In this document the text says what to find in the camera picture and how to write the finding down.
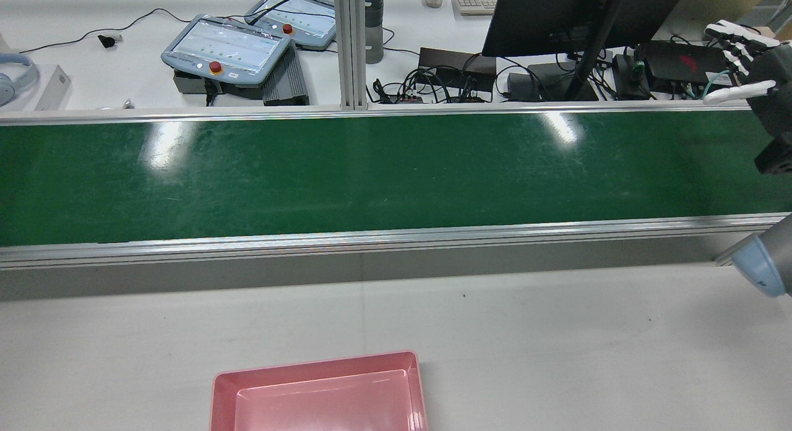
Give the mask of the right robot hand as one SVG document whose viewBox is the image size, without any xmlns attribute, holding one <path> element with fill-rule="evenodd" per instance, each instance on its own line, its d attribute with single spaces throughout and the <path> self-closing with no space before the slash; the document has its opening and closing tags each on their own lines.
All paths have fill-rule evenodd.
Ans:
<svg viewBox="0 0 792 431">
<path fill-rule="evenodd" d="M 704 104 L 745 100 L 768 135 L 790 135 L 789 40 L 776 40 L 727 20 L 710 23 L 705 34 L 718 42 L 726 70 L 740 84 L 705 91 Z"/>
</svg>

